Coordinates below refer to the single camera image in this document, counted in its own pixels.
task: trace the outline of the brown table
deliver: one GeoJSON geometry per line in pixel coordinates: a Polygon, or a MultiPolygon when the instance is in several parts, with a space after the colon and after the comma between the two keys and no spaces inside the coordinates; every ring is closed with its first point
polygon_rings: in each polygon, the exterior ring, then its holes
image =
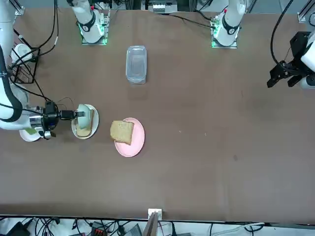
{"type": "MultiPolygon", "coordinates": [[[[94,105],[98,131],[79,140],[65,121],[57,138],[26,143],[1,130],[1,213],[146,218],[156,207],[164,219],[314,223],[315,93],[284,80],[266,86],[278,17],[245,15],[239,48],[227,50],[210,48],[207,28],[118,11],[108,45],[91,47],[81,45],[71,9],[61,9],[58,45],[41,58],[37,80],[54,101],[94,105]],[[147,48],[145,85],[126,79],[131,45],[147,48]],[[112,120],[127,117],[146,131],[134,158],[109,136],[112,120]]],[[[27,9],[15,28],[39,45],[51,24],[52,9],[27,9]]],[[[302,29],[296,15],[283,18],[278,60],[302,29]]]]}

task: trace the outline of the plastic food container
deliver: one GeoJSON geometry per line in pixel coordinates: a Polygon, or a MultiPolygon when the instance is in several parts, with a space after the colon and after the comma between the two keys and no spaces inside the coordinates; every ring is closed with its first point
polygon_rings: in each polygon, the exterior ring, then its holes
{"type": "Polygon", "coordinates": [[[131,84],[146,82],[147,50],[145,46],[131,46],[126,56],[126,77],[131,84]]]}

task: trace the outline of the floor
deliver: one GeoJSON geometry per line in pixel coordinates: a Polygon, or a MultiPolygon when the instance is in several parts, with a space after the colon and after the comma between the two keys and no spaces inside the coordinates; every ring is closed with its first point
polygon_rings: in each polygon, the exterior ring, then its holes
{"type": "MultiPolygon", "coordinates": [[[[289,0],[257,0],[254,8],[252,9],[252,13],[281,13],[285,8],[286,4],[289,0]]],[[[307,0],[295,0],[292,6],[289,8],[288,13],[296,14],[306,3],[307,0]]],[[[53,1],[42,1],[42,0],[19,0],[19,3],[23,6],[27,7],[52,7],[53,1]]],[[[205,11],[221,11],[228,3],[228,0],[214,0],[211,6],[206,7],[205,11]]],[[[68,7],[66,0],[59,0],[60,7],[68,7]]],[[[0,233],[6,234],[17,221],[22,221],[22,219],[18,218],[8,218],[0,221],[0,233]]],[[[130,222],[126,225],[126,231],[131,229],[137,222],[130,222]]],[[[73,220],[61,220],[61,223],[58,226],[52,227],[52,232],[58,236],[69,236],[77,234],[77,230],[72,230],[73,220]]],[[[145,222],[138,222],[140,229],[144,230],[145,222]]],[[[79,230],[80,232],[89,233],[90,227],[83,221],[79,221],[79,230]]],[[[212,232],[220,232],[224,230],[229,230],[235,228],[235,225],[219,225],[215,224],[213,226],[212,232]]],[[[34,228],[35,223],[31,223],[29,230],[31,232],[31,236],[34,236],[34,228]]],[[[172,233],[171,224],[168,222],[162,222],[163,232],[159,229],[157,235],[158,236],[167,236],[172,233]]],[[[191,233],[193,236],[203,236],[209,235],[210,224],[200,224],[200,223],[175,223],[175,228],[177,234],[181,233],[191,233]]],[[[229,235],[239,235],[239,236],[250,236],[251,234],[245,231],[244,229],[239,230],[237,233],[229,234],[229,235]]],[[[277,228],[277,227],[264,227],[261,231],[255,232],[255,236],[311,236],[314,235],[314,230],[304,230],[304,229],[292,229],[292,228],[277,228]]]]}
{"type": "MultiPolygon", "coordinates": [[[[23,221],[25,218],[8,218],[4,219],[0,222],[0,234],[6,234],[8,231],[18,222],[23,221]]],[[[37,219],[34,219],[32,223],[28,227],[28,231],[31,233],[31,236],[35,236],[35,225],[36,225],[37,219]]],[[[73,219],[62,219],[60,224],[56,225],[53,223],[50,227],[51,232],[55,236],[71,236],[78,234],[77,228],[72,230],[74,220],[73,219]]],[[[110,223],[111,221],[103,221],[104,224],[110,223]]],[[[136,224],[139,224],[140,230],[143,231],[146,226],[146,222],[136,222],[131,221],[125,225],[125,231],[128,232],[132,227],[134,227],[136,224]]],[[[206,223],[174,223],[176,233],[184,234],[184,233],[190,233],[192,236],[208,236],[210,231],[211,224],[206,223]]],[[[39,232],[39,229],[41,228],[42,224],[38,223],[37,225],[37,233],[39,235],[42,234],[42,232],[39,232]]],[[[157,236],[168,236],[172,234],[172,225],[170,222],[161,222],[161,227],[158,228],[157,236]]],[[[78,227],[80,233],[86,233],[85,235],[88,235],[91,232],[91,228],[84,220],[78,221],[78,227]]],[[[226,230],[231,230],[238,227],[238,225],[222,225],[222,224],[214,224],[212,227],[212,234],[217,232],[222,232],[226,230]]],[[[278,228],[278,227],[264,227],[262,230],[255,232],[254,236],[313,236],[315,230],[306,230],[306,229],[289,229],[289,228],[278,228]]],[[[118,236],[117,233],[108,234],[109,236],[118,236]]],[[[235,233],[226,233],[226,236],[250,236],[251,233],[248,233],[245,231],[244,228],[241,228],[235,233]]]]}

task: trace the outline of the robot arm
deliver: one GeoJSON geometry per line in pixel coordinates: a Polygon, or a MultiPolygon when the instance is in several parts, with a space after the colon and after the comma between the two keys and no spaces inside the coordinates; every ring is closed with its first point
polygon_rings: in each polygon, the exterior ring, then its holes
{"type": "Polygon", "coordinates": [[[304,89],[315,89],[315,31],[297,32],[290,40],[293,60],[280,61],[270,71],[267,87],[273,87],[279,80],[290,78],[289,87],[300,82],[304,89]]]}
{"type": "Polygon", "coordinates": [[[244,0],[229,0],[228,7],[216,17],[219,25],[214,38],[221,45],[230,46],[234,43],[245,11],[244,0]]]}
{"type": "Polygon", "coordinates": [[[89,0],[67,0],[72,7],[82,36],[88,43],[98,42],[104,35],[105,30],[102,25],[101,17],[103,14],[99,11],[91,10],[89,0]]]}
{"type": "Polygon", "coordinates": [[[43,138],[49,139],[54,136],[51,130],[60,119],[71,120],[85,115],[77,111],[59,111],[53,101],[46,101],[45,107],[29,107],[28,94],[10,82],[7,68],[12,46],[13,22],[6,2],[0,0],[0,128],[34,128],[43,138]]]}

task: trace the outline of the white cup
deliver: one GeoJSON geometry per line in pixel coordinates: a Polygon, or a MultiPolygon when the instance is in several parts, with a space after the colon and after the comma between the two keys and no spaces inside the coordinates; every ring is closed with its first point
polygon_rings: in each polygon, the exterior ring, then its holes
{"type": "Polygon", "coordinates": [[[88,127],[92,122],[92,110],[84,104],[79,104],[78,112],[84,112],[83,117],[78,117],[78,125],[81,129],[88,127]]]}

